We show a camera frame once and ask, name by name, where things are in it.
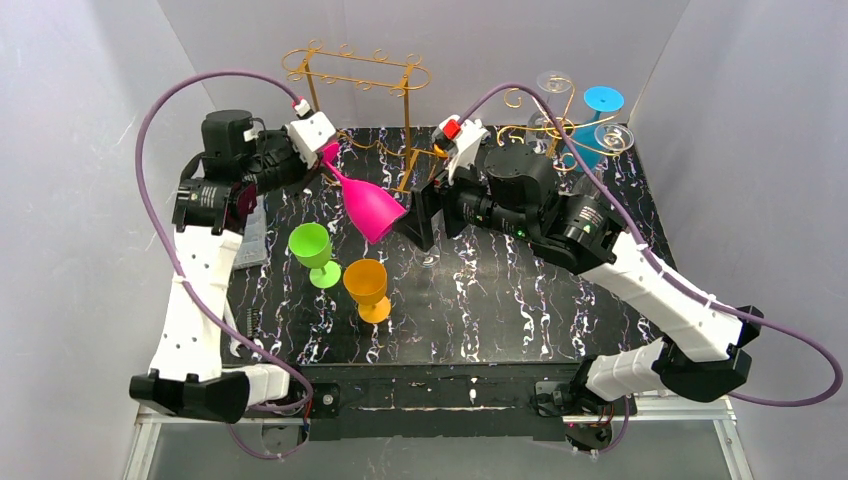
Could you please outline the blue plastic wine glass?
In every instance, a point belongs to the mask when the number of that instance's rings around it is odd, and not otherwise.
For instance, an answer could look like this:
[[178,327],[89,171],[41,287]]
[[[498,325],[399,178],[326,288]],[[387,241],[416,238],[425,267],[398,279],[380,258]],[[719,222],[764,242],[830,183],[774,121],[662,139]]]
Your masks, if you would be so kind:
[[603,147],[596,139],[595,130],[612,119],[625,104],[624,96],[616,89],[597,85],[588,88],[583,94],[584,104],[593,111],[593,116],[578,124],[569,134],[576,150],[592,171],[600,162]]

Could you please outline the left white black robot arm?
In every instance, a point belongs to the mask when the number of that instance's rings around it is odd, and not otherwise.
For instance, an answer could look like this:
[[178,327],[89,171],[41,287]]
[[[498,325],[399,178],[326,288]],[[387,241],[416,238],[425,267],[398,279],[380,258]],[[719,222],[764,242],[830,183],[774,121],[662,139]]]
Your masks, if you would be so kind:
[[163,415],[233,424],[288,394],[281,366],[224,367],[221,335],[236,330],[227,291],[259,196],[314,179],[334,128],[323,113],[275,130],[257,131],[257,121],[245,110],[207,114],[203,149],[180,174],[174,233],[165,238],[178,268],[163,332],[147,372],[129,385],[131,398]]

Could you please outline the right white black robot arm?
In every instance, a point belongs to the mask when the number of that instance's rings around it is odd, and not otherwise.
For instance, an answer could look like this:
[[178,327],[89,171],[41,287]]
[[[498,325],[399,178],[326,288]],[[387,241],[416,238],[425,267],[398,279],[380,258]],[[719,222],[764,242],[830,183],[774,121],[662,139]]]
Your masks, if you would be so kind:
[[474,225],[525,241],[536,257],[605,288],[661,330],[646,346],[585,359],[568,399],[603,405],[663,389],[710,402],[746,383],[752,360],[745,346],[758,326],[689,298],[671,268],[648,262],[607,201],[559,193],[557,173],[530,147],[495,147],[482,161],[481,169],[441,171],[415,188],[394,230],[423,251],[433,247],[435,216],[448,236]]

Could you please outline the magenta plastic wine glass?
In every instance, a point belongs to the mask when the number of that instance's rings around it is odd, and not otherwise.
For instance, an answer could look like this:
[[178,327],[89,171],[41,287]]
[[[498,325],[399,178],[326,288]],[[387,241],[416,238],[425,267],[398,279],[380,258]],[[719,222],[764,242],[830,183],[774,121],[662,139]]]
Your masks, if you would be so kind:
[[370,244],[377,244],[406,209],[380,186],[345,176],[334,164],[339,150],[337,142],[325,146],[321,150],[322,164],[340,183],[344,209],[354,227]]

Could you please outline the green plastic wine glass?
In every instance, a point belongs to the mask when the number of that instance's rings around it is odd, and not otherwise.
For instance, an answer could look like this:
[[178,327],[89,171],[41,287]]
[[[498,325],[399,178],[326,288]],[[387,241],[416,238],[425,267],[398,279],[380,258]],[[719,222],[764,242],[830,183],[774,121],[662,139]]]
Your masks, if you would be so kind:
[[323,225],[309,222],[297,226],[289,235],[288,247],[309,269],[309,281],[316,288],[331,288],[341,279],[342,269],[333,260],[332,242]]

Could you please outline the orange plastic wine glass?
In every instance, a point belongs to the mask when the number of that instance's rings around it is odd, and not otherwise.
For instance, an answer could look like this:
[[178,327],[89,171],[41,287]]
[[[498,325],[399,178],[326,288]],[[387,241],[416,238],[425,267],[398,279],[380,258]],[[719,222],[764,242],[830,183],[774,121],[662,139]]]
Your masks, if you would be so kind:
[[389,317],[388,274],[382,263],[369,258],[357,260],[347,267],[342,280],[364,322],[379,324]]

